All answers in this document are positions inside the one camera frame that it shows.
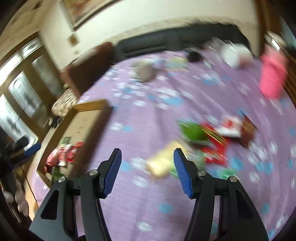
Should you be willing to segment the left gloved hand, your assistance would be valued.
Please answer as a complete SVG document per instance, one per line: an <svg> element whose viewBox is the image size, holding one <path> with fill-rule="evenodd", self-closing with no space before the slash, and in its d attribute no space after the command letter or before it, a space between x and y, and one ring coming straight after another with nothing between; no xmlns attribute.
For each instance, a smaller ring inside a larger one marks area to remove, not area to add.
<svg viewBox="0 0 296 241"><path fill-rule="evenodd" d="M18 179L16 179L16 193L12 194L11 192L3 190L3 194L7 203L11 204L15 201L18 206L18 211L25 217L29 216L29 204L25 199L22 185Z"/></svg>

